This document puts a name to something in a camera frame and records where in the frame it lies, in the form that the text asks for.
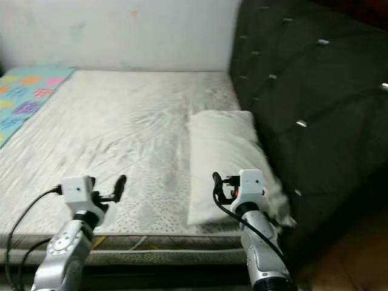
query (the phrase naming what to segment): colorful blanket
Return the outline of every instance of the colorful blanket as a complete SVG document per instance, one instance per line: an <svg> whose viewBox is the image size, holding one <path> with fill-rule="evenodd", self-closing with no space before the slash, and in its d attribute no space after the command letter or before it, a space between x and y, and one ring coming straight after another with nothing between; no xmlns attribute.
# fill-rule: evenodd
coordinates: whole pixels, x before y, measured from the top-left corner
<svg viewBox="0 0 388 291"><path fill-rule="evenodd" d="M72 68L25 67L0 78L0 148L72 74Z"/></svg>

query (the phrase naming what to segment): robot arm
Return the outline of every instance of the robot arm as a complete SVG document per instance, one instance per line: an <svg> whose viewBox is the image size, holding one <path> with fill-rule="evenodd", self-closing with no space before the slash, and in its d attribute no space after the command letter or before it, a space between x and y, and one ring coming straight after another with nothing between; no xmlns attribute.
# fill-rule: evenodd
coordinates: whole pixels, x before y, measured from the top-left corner
<svg viewBox="0 0 388 291"><path fill-rule="evenodd" d="M102 202L118 202L126 177L122 175L113 193L101 197L93 191L95 178L68 178L62 184L65 202L73 219L64 224L47 246L46 256L35 273L32 291L74 291L81 283L82 269L92 247L93 230L108 210Z"/></svg>
<svg viewBox="0 0 388 291"><path fill-rule="evenodd" d="M260 238L252 229L240 223L242 230L241 244L247 255L247 267L250 283L255 291L292 290L289 271L281 259L276 228L260 211L263 209L264 178L260 170L240 170L239 176L231 176L221 180L218 173L213 174L215 180L214 194L220 204L230 204L230 211L239 220L250 224L272 244ZM226 198L222 184L234 187L231 198Z"/></svg>

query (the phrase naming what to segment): tufted headboard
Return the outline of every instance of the tufted headboard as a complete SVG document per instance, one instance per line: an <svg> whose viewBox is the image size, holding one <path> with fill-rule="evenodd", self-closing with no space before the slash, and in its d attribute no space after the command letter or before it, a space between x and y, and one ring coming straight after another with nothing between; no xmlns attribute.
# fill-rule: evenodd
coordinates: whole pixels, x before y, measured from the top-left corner
<svg viewBox="0 0 388 291"><path fill-rule="evenodd" d="M386 205L388 33L308 0L243 0L230 75L298 225L298 267Z"/></svg>

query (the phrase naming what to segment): pillow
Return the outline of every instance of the pillow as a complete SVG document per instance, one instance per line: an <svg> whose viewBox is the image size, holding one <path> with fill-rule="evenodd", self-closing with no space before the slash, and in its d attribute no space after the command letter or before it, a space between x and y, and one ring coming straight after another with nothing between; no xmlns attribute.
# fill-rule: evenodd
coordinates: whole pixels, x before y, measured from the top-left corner
<svg viewBox="0 0 388 291"><path fill-rule="evenodd" d="M223 222L228 215L213 201L212 174L222 178L241 169L260 169L266 183L265 211L283 226L295 224L281 183L273 175L248 111L199 112L190 118L190 203L188 224Z"/></svg>

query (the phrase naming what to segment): wrinkled sheet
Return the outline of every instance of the wrinkled sheet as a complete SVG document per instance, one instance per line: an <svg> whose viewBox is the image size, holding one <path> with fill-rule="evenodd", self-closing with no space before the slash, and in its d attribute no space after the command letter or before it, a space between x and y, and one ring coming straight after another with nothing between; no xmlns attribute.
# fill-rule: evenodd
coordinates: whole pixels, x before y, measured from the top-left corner
<svg viewBox="0 0 388 291"><path fill-rule="evenodd" d="M94 176L95 189L106 195L121 174L127 175L121 202L96 233L236 232L236 224L186 224L186 124L192 113L205 109L239 109L225 73L75 72L0 150L0 234L63 177ZM16 233L54 234L69 218L63 198L49 195Z"/></svg>

